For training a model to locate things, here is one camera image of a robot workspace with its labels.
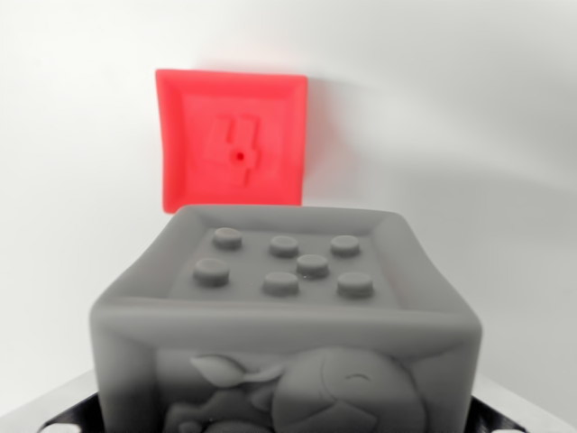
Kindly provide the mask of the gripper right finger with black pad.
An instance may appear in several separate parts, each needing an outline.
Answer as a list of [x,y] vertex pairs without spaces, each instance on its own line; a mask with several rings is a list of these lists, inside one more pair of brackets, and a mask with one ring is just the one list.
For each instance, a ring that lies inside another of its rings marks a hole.
[[478,374],[472,391],[469,432],[575,432],[562,419]]

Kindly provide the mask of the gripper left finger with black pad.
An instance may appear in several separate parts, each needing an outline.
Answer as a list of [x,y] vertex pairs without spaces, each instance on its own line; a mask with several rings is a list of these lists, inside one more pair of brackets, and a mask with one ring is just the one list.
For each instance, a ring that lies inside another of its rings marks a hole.
[[54,424],[73,431],[101,432],[96,377],[86,372],[1,417],[2,432],[41,432]]

